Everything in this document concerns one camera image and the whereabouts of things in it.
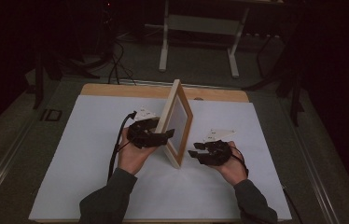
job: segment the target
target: white board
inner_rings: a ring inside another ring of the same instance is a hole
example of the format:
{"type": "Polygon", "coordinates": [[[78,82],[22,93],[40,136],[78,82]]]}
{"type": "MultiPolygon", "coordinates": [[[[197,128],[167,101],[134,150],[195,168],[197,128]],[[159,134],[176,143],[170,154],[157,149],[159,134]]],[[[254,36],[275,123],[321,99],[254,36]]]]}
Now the white board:
{"type": "MultiPolygon", "coordinates": [[[[186,150],[194,149],[192,144],[201,142],[212,128],[235,130],[222,140],[233,140],[242,151],[249,178],[279,219],[291,219],[253,105],[192,100],[189,104],[194,120],[186,150]]],[[[123,119],[141,106],[160,114],[164,105],[164,99],[78,96],[29,218],[79,219],[79,202],[105,185],[123,119]]],[[[136,176],[124,220],[240,218],[232,186],[187,152],[181,169],[175,169],[158,149],[136,176]]]]}

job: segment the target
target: table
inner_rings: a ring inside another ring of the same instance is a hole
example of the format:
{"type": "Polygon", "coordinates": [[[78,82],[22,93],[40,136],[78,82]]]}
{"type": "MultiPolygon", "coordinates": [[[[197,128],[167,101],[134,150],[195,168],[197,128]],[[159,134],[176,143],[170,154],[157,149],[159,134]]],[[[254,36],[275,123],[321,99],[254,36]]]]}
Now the table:
{"type": "MultiPolygon", "coordinates": [[[[79,201],[105,184],[111,154],[107,146],[112,146],[115,142],[114,133],[118,132],[121,123],[119,118],[123,117],[120,108],[127,107],[128,111],[140,103],[152,106],[152,111],[158,112],[157,109],[165,103],[160,98],[166,98],[169,90],[169,87],[85,85],[29,218],[37,222],[77,221],[79,201]]],[[[267,201],[277,209],[279,216],[290,219],[286,198],[258,124],[257,114],[252,104],[248,103],[247,95],[243,91],[189,88],[185,88],[185,93],[190,99],[191,108],[196,112],[188,137],[188,147],[196,139],[204,138],[205,132],[201,132],[201,127],[206,126],[206,122],[209,125],[224,123],[224,126],[233,124],[236,127],[242,123],[244,127],[238,131],[244,140],[238,147],[250,148],[244,151],[244,156],[250,158],[246,161],[252,170],[249,177],[265,193],[267,201]],[[241,111],[232,109],[234,106],[242,108],[241,111]],[[216,112],[224,116],[212,119],[216,112]],[[226,115],[239,118],[232,120],[226,115]],[[264,165],[253,162],[252,158],[258,158],[264,165]]],[[[136,176],[139,180],[133,189],[124,221],[239,220],[232,187],[225,183],[218,172],[206,169],[190,156],[185,156],[182,168],[177,170],[167,161],[163,151],[158,150],[136,176]]]]}
{"type": "Polygon", "coordinates": [[[185,16],[172,14],[169,11],[169,0],[165,1],[164,20],[163,20],[163,41],[161,48],[161,57],[159,70],[161,72],[166,71],[167,57],[168,57],[168,32],[170,29],[201,32],[209,34],[220,35],[233,35],[234,41],[230,48],[227,49],[228,58],[230,62],[230,71],[233,78],[239,77],[238,66],[235,60],[235,52],[238,48],[239,40],[241,39],[244,25],[249,14],[250,6],[253,4],[272,4],[272,5],[284,5],[282,0],[228,0],[223,1],[225,3],[235,2],[244,4],[242,17],[239,20],[222,20],[203,18],[195,16],[185,16]]]}

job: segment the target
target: gray carpet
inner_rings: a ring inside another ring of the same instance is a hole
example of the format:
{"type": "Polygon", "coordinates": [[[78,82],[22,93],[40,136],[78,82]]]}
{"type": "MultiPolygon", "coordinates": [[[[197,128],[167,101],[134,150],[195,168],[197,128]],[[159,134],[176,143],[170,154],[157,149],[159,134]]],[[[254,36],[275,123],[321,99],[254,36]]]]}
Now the gray carpet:
{"type": "MultiPolygon", "coordinates": [[[[125,49],[121,63],[133,71],[135,80],[172,82],[175,78],[180,78],[186,84],[224,88],[239,88],[260,80],[255,57],[262,40],[255,37],[244,38],[236,53],[241,73],[239,79],[230,77],[225,49],[171,46],[167,71],[161,73],[158,71],[161,46],[151,43],[121,44],[125,49]]],[[[274,63],[280,48],[279,43],[273,42],[264,51],[261,59],[265,71],[274,63]]],[[[116,52],[119,56],[120,48],[116,48],[116,52]]],[[[33,223],[27,217],[77,96],[85,83],[107,82],[111,67],[112,64],[94,69],[92,72],[102,77],[98,80],[75,77],[67,72],[52,92],[52,97],[46,98],[49,101],[43,108],[62,110],[63,116],[57,122],[35,121],[22,141],[12,168],[0,187],[0,223],[33,223]]],[[[119,75],[126,76],[125,70],[119,69],[119,75]]],[[[304,223],[327,223],[316,197],[319,189],[313,185],[311,168],[305,161],[303,147],[306,147],[339,223],[349,223],[349,177],[307,92],[302,93],[300,102],[305,112],[299,113],[300,127],[295,128],[288,119],[289,100],[275,96],[276,85],[248,92],[248,95],[257,110],[282,184],[286,186],[304,223]]],[[[24,94],[0,117],[0,158],[10,146],[11,139],[16,137],[21,125],[29,118],[39,118],[34,115],[32,106],[33,96],[24,94]]],[[[294,208],[289,206],[293,220],[284,223],[300,223],[294,208]]]]}

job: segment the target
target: person's left hand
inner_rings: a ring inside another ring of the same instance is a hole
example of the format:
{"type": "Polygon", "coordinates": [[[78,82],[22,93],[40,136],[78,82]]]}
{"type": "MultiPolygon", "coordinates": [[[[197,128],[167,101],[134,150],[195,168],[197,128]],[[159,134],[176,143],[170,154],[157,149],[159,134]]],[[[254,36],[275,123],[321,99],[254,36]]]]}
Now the person's left hand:
{"type": "Polygon", "coordinates": [[[128,128],[124,128],[122,131],[122,139],[119,144],[119,168],[136,175],[151,153],[153,153],[157,147],[145,147],[138,148],[133,143],[129,142],[127,138],[128,128]]]}

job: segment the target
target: finger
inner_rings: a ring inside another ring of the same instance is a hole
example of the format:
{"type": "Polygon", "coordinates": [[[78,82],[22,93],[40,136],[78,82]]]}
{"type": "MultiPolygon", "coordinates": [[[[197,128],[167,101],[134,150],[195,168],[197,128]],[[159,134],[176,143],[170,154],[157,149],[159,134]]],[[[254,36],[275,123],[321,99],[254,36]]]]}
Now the finger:
{"type": "Polygon", "coordinates": [[[230,147],[236,147],[236,146],[235,146],[235,143],[234,143],[233,141],[229,141],[229,142],[228,142],[228,145],[230,145],[230,147]]]}

